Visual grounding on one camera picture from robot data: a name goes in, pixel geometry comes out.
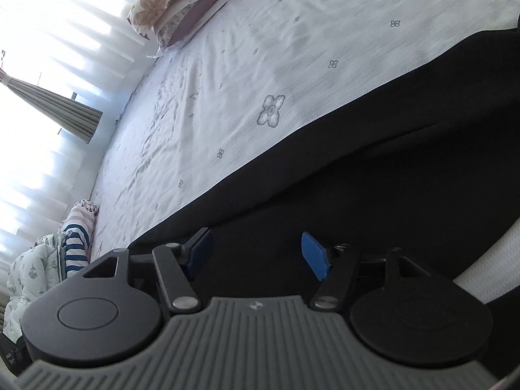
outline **sheer white curtain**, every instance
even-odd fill
[[[147,43],[126,21],[132,1],[0,0],[3,68],[103,111]],[[0,124],[0,292],[7,294],[10,264],[66,216],[85,147],[3,86]]]

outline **white wall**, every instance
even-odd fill
[[[117,92],[108,96],[110,101],[92,104],[95,108],[103,111],[103,116],[90,143],[84,144],[86,154],[72,189],[67,213],[76,202],[90,198],[99,166],[115,131],[115,120],[128,103],[132,92],[134,92],[143,75],[153,66],[155,58],[147,56],[155,54],[157,47],[155,43],[149,43],[143,47],[142,53],[135,60],[132,70],[123,79]]]

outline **bed sheet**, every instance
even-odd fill
[[[229,0],[159,59],[120,120],[93,190],[93,259],[315,119],[476,32],[516,27],[519,12],[520,0]]]

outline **tied beige curtain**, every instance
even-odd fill
[[[0,68],[0,82],[63,129],[89,143],[103,113],[88,105],[17,80]]]

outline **curtain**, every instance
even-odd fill
[[[101,119],[101,111],[37,85],[12,78],[1,67],[0,82],[83,142],[89,143],[94,136]]]
[[[148,43],[134,0],[0,0],[0,66],[103,111]],[[0,292],[7,272],[66,217],[85,144],[0,86]]]

